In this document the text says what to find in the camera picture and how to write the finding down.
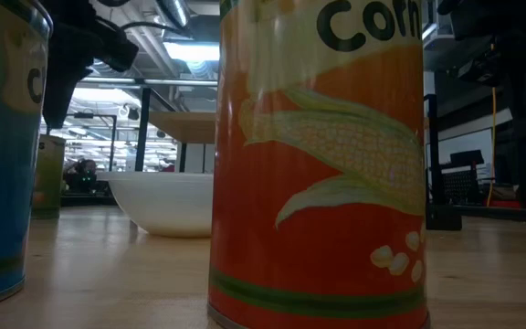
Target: corn cob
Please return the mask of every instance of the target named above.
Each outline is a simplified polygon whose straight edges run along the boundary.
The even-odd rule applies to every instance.
[[[319,182],[304,191],[306,194],[294,196],[279,213],[276,224],[303,207],[337,206],[364,199],[423,215],[422,147],[406,126],[360,104],[309,91],[284,93],[302,110],[255,114],[254,102],[243,104],[240,124],[247,143],[286,143],[342,171],[343,176]]]

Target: can label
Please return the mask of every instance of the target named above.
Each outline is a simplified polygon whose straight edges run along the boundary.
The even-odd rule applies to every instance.
[[[51,26],[27,0],[0,0],[0,299],[24,279]]]
[[[234,322],[425,323],[420,7],[221,4],[209,301]]]

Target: metal beam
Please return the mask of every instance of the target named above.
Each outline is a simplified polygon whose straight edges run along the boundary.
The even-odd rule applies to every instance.
[[[162,95],[160,95],[157,91],[152,90],[153,97],[160,103],[164,108],[166,108],[168,111],[176,111],[175,107],[172,106],[168,101],[166,101]]]
[[[132,78],[87,77],[81,80],[80,83],[109,84],[111,88],[122,88],[122,86],[218,87],[217,80],[192,80],[192,79],[132,79]]]
[[[445,204],[444,200],[444,181],[442,178],[442,169],[439,165],[439,138],[437,131],[437,95],[429,94],[424,97],[428,102],[429,111],[429,161],[431,163],[431,194],[434,205]]]
[[[181,148],[182,149],[180,150],[180,168],[178,171],[180,173],[183,173],[186,170],[186,152],[188,149],[188,144],[182,143]]]
[[[147,124],[150,120],[150,100],[152,90],[142,90],[142,113],[139,121],[139,134],[137,135],[137,154],[135,156],[135,171],[143,171],[143,160],[145,159],[145,142],[147,141]]]

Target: ceiling light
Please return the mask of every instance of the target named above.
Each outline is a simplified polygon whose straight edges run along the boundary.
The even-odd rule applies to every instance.
[[[68,128],[68,131],[71,132],[71,133],[75,133],[75,134],[78,134],[78,135],[82,135],[82,136],[86,136],[87,135],[87,131],[82,129],[82,128]]]
[[[107,102],[113,104],[134,104],[141,107],[142,104],[138,99],[132,97],[123,90],[112,89],[93,89],[93,88],[76,88],[72,97],[82,101]]]
[[[82,82],[98,82],[98,83],[135,83],[135,79],[131,79],[131,78],[87,77],[81,81]]]
[[[436,28],[437,28],[437,24],[436,23],[434,23],[434,24],[430,25],[429,27],[427,27],[426,30],[424,31],[424,33],[421,35],[421,39],[425,40],[426,37],[429,37],[430,34],[434,33]]]
[[[173,59],[186,61],[219,60],[220,50],[217,43],[173,43],[164,42],[163,45]]]

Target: blue can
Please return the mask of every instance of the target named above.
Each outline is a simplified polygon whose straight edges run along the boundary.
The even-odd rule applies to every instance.
[[[0,300],[25,277],[51,28],[37,1],[0,0]]]

